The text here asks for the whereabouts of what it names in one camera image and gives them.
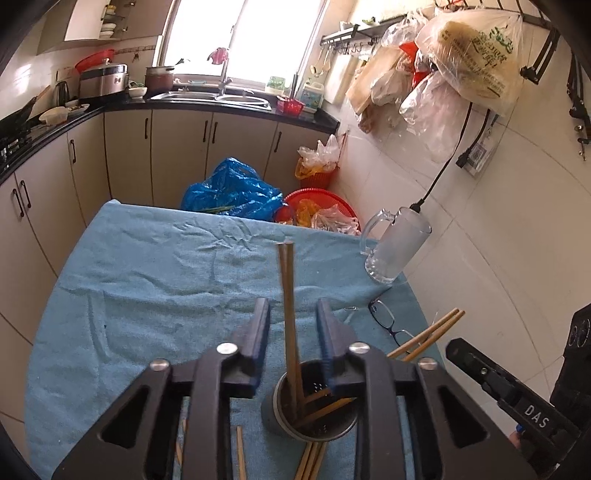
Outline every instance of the rice cooker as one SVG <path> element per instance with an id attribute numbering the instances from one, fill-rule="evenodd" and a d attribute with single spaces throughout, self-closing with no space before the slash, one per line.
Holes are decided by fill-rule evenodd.
<path id="1" fill-rule="evenodd" d="M 89 68 L 80 74 L 80 98 L 96 99 L 124 92 L 127 87 L 127 65 L 109 63 Z"/>

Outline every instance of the glass mug handle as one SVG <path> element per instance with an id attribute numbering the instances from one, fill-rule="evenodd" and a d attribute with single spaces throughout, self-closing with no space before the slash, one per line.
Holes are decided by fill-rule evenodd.
<path id="1" fill-rule="evenodd" d="M 390 213 L 387 210 L 382 209 L 370 218 L 369 222 L 367 222 L 365 228 L 363 229 L 363 232 L 361 233 L 361 237 L 359 238 L 359 247 L 363 255 L 371 255 L 371 253 L 373 252 L 373 250 L 367 246 L 368 235 L 370 231 L 373 230 L 374 227 L 383 220 L 387 220 L 388 222 L 393 223 L 393 221 L 396 220 L 396 215 Z"/>

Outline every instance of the kitchen utensil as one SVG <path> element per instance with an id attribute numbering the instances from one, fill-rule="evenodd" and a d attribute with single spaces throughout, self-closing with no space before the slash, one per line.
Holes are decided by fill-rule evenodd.
<path id="1" fill-rule="evenodd" d="M 42 113 L 39 120 L 47 125 L 59 125 L 68 120 L 68 109 L 64 106 L 56 106 Z"/>
<path id="2" fill-rule="evenodd" d="M 390 225 L 377 246 L 371 249 L 366 245 L 368 235 L 383 220 Z M 427 219 L 410 208 L 402 207 L 396 215 L 380 210 L 365 225 L 359 241 L 361 253 L 367 255 L 365 269 L 369 276 L 380 283 L 394 282 L 431 231 Z"/>
<path id="3" fill-rule="evenodd" d="M 96 67 L 97 65 L 102 64 L 106 59 L 113 60 L 114 56 L 115 49 L 107 48 L 106 50 L 98 51 L 97 53 L 93 53 L 85 59 L 82 59 L 74 68 L 78 70 L 78 73 L 82 73 L 91 67 Z"/>
<path id="4" fill-rule="evenodd" d="M 70 88 L 67 82 L 58 82 L 53 90 L 53 105 L 64 106 L 70 101 Z"/>
<path id="5" fill-rule="evenodd" d="M 76 118 L 77 116 L 82 115 L 88 110 L 89 106 L 89 103 L 83 103 L 82 105 L 66 107 L 68 109 L 68 118 Z"/>
<path id="6" fill-rule="evenodd" d="M 99 98 L 123 92 L 127 86 L 127 65 L 109 63 L 91 67 L 80 74 L 80 98 Z"/>
<path id="7" fill-rule="evenodd" d="M 158 93 L 170 92 L 174 84 L 174 67 L 146 68 L 146 81 L 144 83 L 151 96 Z"/>
<path id="8" fill-rule="evenodd" d="M 127 89 L 131 98 L 142 98 L 147 92 L 147 87 L 131 87 Z"/>

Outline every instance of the hanging plastic bag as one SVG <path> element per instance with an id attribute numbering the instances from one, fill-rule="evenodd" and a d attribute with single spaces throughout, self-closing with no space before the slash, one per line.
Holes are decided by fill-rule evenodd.
<path id="1" fill-rule="evenodd" d="M 434 72 L 417 85 L 400 106 L 407 130 L 419 137 L 433 161 L 447 161 L 455 152 L 470 105 Z"/>
<path id="2" fill-rule="evenodd" d="M 403 43 L 414 41 L 427 22 L 427 18 L 420 10 L 409 12 L 404 20 L 388 27 L 382 37 L 382 46 L 398 47 Z"/>
<path id="3" fill-rule="evenodd" d="M 396 68 L 388 70 L 371 85 L 371 101 L 374 105 L 402 103 L 410 93 L 412 78 Z"/>
<path id="4" fill-rule="evenodd" d="M 522 83 L 521 36 L 518 13 L 475 9 L 438 15 L 416 43 L 460 95 L 506 116 Z"/>

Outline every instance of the frying pan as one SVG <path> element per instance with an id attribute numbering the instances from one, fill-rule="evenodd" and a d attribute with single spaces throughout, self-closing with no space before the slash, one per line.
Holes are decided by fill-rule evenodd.
<path id="1" fill-rule="evenodd" d="M 39 95 L 29 100 L 28 103 L 20 110 L 13 112 L 0 120 L 0 138 L 14 136 L 18 130 L 22 128 L 29 118 L 29 115 L 31 115 L 31 111 L 37 102 L 37 99 L 42 97 L 49 90 L 49 88 L 50 86 L 48 85 Z"/>

